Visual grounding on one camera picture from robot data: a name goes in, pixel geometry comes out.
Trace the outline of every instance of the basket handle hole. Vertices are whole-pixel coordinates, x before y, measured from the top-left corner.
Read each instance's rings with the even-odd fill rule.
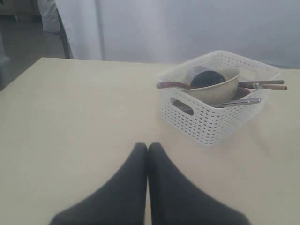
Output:
[[[181,111],[183,111],[184,113],[192,116],[194,115],[194,110],[189,107],[187,104],[175,99],[175,98],[171,98],[171,103],[173,106],[175,106],[176,108],[180,109]]]

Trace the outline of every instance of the beige bowl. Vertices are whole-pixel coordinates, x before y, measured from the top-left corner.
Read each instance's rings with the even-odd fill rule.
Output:
[[[208,105],[215,105],[232,100],[238,88],[240,69],[237,67],[215,70],[226,79],[205,88],[182,90]]]

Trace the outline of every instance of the curtain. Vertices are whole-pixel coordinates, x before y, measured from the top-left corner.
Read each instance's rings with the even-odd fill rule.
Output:
[[[300,68],[300,1],[56,0],[76,59],[177,63],[227,50]]]

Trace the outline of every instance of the beige table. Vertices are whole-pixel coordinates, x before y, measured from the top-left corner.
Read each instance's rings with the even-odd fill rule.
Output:
[[[170,67],[40,59],[0,92],[0,224],[45,225],[103,185],[137,141],[160,141],[198,187],[254,225],[300,213],[300,70],[287,92],[205,149],[158,117],[158,72]],[[149,202],[146,224],[150,224]]]

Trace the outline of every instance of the gray floor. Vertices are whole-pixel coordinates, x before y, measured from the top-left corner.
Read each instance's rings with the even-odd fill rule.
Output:
[[[11,80],[41,57],[64,58],[59,36],[44,32],[41,21],[25,23],[0,19],[0,30],[5,54],[11,59],[8,66]]]

